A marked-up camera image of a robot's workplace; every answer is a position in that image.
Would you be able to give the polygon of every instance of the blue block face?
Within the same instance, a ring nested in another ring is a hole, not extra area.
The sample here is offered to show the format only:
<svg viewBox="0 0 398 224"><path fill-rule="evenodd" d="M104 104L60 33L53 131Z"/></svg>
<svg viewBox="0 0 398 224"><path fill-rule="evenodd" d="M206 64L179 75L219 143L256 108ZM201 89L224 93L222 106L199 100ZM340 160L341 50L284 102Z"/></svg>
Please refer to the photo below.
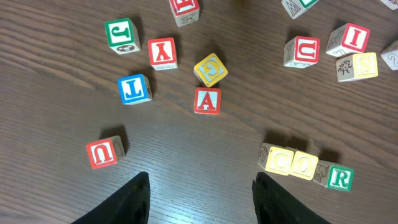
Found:
<svg viewBox="0 0 398 224"><path fill-rule="evenodd" d="M121 78L118 80L118 86L124 105L151 100L151 97L148 95L146 79L143 74Z"/></svg>

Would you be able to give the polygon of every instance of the red block face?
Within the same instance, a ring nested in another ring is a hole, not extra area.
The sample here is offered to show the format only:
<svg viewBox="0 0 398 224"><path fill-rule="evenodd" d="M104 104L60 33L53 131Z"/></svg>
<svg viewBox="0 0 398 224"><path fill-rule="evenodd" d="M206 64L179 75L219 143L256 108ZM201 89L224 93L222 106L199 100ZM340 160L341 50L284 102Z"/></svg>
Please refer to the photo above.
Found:
<svg viewBox="0 0 398 224"><path fill-rule="evenodd" d="M171 37L150 40L148 48L151 65L163 65L177 61L174 39Z"/></svg>
<svg viewBox="0 0 398 224"><path fill-rule="evenodd" d="M90 143L86 146L86 149L93 169L110 166L118 162L111 139Z"/></svg>
<svg viewBox="0 0 398 224"><path fill-rule="evenodd" d="M318 38L297 37L294 59L300 62L318 63L319 44Z"/></svg>
<svg viewBox="0 0 398 224"><path fill-rule="evenodd" d="M219 114L221 90L217 88L197 88L195 90L194 112L198 114Z"/></svg>
<svg viewBox="0 0 398 224"><path fill-rule="evenodd" d="M170 3L176 16L181 16L199 9L197 0L170 0Z"/></svg>
<svg viewBox="0 0 398 224"><path fill-rule="evenodd" d="M348 24L343 37L342 46L358 52L364 52L371 31L367 28Z"/></svg>

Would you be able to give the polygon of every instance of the wooden alphabet block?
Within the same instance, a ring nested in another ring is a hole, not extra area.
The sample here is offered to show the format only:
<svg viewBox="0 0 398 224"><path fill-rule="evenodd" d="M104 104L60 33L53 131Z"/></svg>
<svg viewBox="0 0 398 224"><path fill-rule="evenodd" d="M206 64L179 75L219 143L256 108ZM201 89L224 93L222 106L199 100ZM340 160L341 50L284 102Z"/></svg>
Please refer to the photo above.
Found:
<svg viewBox="0 0 398 224"><path fill-rule="evenodd" d="M318 0L282 0L282 5L292 19L309 10Z"/></svg>
<svg viewBox="0 0 398 224"><path fill-rule="evenodd" d="M361 80L377 77L376 53L353 54L336 62L337 79L339 82Z"/></svg>
<svg viewBox="0 0 398 224"><path fill-rule="evenodd" d="M284 65L307 68L319 60L320 40L313 37L295 37L285 45Z"/></svg>
<svg viewBox="0 0 398 224"><path fill-rule="evenodd" d="M120 78L118 86L124 105L135 105L152 100L148 78L143 74Z"/></svg>
<svg viewBox="0 0 398 224"><path fill-rule="evenodd" d="M217 88L197 88L195 90L194 112L198 114L219 114L221 90Z"/></svg>
<svg viewBox="0 0 398 224"><path fill-rule="evenodd" d="M199 20L198 0L169 0L177 26L185 26Z"/></svg>
<svg viewBox="0 0 398 224"><path fill-rule="evenodd" d="M318 161L313 181L334 190L349 192L353 184L354 170L327 161Z"/></svg>
<svg viewBox="0 0 398 224"><path fill-rule="evenodd" d="M86 149L93 169L114 165L125 156L120 136L87 144Z"/></svg>
<svg viewBox="0 0 398 224"><path fill-rule="evenodd" d="M178 68L174 39L148 41L150 65L157 71Z"/></svg>
<svg viewBox="0 0 398 224"><path fill-rule="evenodd" d="M398 9L398 0L380 0L392 10Z"/></svg>
<svg viewBox="0 0 398 224"><path fill-rule="evenodd" d="M193 72L207 87L212 87L228 74L228 70L214 53L197 63Z"/></svg>
<svg viewBox="0 0 398 224"><path fill-rule="evenodd" d="M119 55L141 50L137 28L129 18L105 22L105 31L109 47Z"/></svg>
<svg viewBox="0 0 398 224"><path fill-rule="evenodd" d="M259 164L259 166L261 166L261 168L263 168L264 170L266 169L267 159L268 159L268 155L269 155L269 151L270 151L271 147L278 147L278 148L283 149L283 147L281 147L281 146L268 144L265 142L261 144L259 160L258 160L257 164Z"/></svg>
<svg viewBox="0 0 398 224"><path fill-rule="evenodd" d="M381 52L381 58L392 70L398 70L398 40Z"/></svg>
<svg viewBox="0 0 398 224"><path fill-rule="evenodd" d="M345 24L330 34L326 53L334 57L344 57L352 53L363 53L371 31L355 24Z"/></svg>
<svg viewBox="0 0 398 224"><path fill-rule="evenodd" d="M296 151L290 168L290 175L312 180L317 164L318 157L302 151Z"/></svg>
<svg viewBox="0 0 398 224"><path fill-rule="evenodd" d="M269 149L268 154L263 156L266 162L265 170L280 175L289 175L290 167L292 166L293 151L284 149L279 146L264 145L265 149Z"/></svg>

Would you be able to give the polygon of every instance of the dark wood grain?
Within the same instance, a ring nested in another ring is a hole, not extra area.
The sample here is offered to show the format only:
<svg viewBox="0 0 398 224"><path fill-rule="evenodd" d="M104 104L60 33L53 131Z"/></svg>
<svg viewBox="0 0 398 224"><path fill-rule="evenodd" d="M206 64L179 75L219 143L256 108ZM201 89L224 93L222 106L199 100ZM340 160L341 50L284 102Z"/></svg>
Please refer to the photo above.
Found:
<svg viewBox="0 0 398 224"><path fill-rule="evenodd" d="M292 20L280 0L201 1L178 28L166 0L0 2L0 223L70 223L140 171L149 223L256 223L251 184L264 138L355 170L350 193L272 175L332 223L398 220L398 77L379 53L398 40L397 12L378 0L323 0ZM116 55L104 22L130 17L142 50ZM330 32L371 30L379 77L338 83ZM318 64L283 66L289 38L321 40ZM155 72L147 41L176 38L178 70ZM193 66L217 53L229 70L221 113L193 113ZM154 100L123 106L117 79L144 73ZM85 145L123 127L129 149L92 170Z"/></svg>

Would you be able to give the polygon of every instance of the row of blocks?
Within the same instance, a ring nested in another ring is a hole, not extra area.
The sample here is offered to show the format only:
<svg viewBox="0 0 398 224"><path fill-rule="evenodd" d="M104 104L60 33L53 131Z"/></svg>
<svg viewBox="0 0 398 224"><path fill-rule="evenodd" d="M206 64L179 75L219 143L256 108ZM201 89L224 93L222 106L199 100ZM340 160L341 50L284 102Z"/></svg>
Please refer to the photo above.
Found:
<svg viewBox="0 0 398 224"><path fill-rule="evenodd" d="M290 148L262 143L258 164L268 172L312 180L328 189L349 192L354 170Z"/></svg>
<svg viewBox="0 0 398 224"><path fill-rule="evenodd" d="M331 33L326 53L334 57L343 57L336 61L339 82L378 76L376 53L363 53L369 35L369 29L350 23ZM285 45L284 65L295 68L315 65L319 60L319 49L318 38L296 37ZM381 57L392 70L398 70L398 41L384 50Z"/></svg>
<svg viewBox="0 0 398 224"><path fill-rule="evenodd" d="M304 12L307 12L319 0L282 0L282 5L292 19L298 18ZM398 0L380 0L390 9L398 9Z"/></svg>

